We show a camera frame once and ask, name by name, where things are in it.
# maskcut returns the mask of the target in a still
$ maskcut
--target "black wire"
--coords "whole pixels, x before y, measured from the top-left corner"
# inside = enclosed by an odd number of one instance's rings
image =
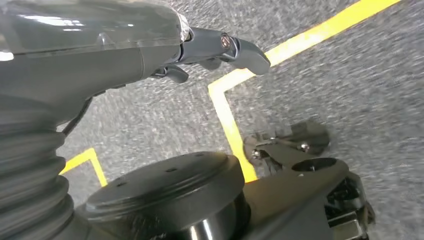
[[[65,135],[65,137],[67,137],[74,130],[74,128],[78,125],[78,123],[80,123],[81,119],[86,114],[87,109],[89,109],[92,101],[93,101],[92,97],[87,99],[87,101],[84,102],[84,105],[82,106],[82,109],[81,109],[81,111],[79,111],[78,115],[66,125],[66,127],[62,131],[62,133]]]

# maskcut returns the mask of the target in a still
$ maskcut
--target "yellow line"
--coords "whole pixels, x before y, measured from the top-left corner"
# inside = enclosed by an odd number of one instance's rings
[[[62,175],[68,172],[69,170],[74,169],[87,161],[91,162],[94,168],[95,174],[97,175],[98,181],[100,182],[100,185],[102,187],[106,186],[108,184],[108,181],[106,180],[105,174],[103,173],[103,170],[102,170],[102,166],[100,165],[100,162],[97,159],[97,154],[94,148],[89,148],[85,150],[83,153],[67,161],[65,168],[60,172],[60,174]]]
[[[336,16],[327,21],[281,43],[269,50],[266,56],[271,62],[271,67],[280,64],[286,59],[321,43],[322,41],[343,32],[355,24],[375,15],[378,12],[400,2],[401,0],[360,0],[347,7]],[[257,179],[253,167],[249,164],[243,153],[243,140],[231,113],[230,106],[224,92],[254,77],[255,74],[247,69],[236,69],[220,79],[212,82],[209,95],[215,106],[216,113],[222,124],[225,136],[233,154],[240,160],[246,182]]]

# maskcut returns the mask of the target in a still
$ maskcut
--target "gray plastic housing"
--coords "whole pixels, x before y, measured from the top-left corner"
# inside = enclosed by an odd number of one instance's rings
[[[38,57],[182,42],[180,15],[155,0],[0,0],[0,8],[2,53]]]

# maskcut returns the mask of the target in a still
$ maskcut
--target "metal screw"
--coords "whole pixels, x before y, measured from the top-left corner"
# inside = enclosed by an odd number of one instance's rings
[[[230,37],[227,34],[221,36],[221,45],[225,49],[229,49],[231,45]]]
[[[253,159],[260,159],[261,158],[261,153],[258,150],[253,150],[252,151],[252,158]]]
[[[309,151],[309,149],[311,148],[310,146],[309,146],[309,144],[307,144],[306,142],[303,142],[301,145],[300,145],[300,148],[302,149],[302,151],[304,151],[304,152],[308,152]]]

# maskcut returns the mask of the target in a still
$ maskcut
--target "screw hole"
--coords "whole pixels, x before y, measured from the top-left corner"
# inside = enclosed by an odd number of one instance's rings
[[[173,167],[173,168],[166,170],[165,172],[170,173],[170,172],[174,172],[176,170],[177,170],[177,168]]]
[[[120,187],[120,186],[124,186],[125,184],[127,184],[127,182],[126,181],[123,181],[123,182],[118,183],[116,186],[117,187]]]

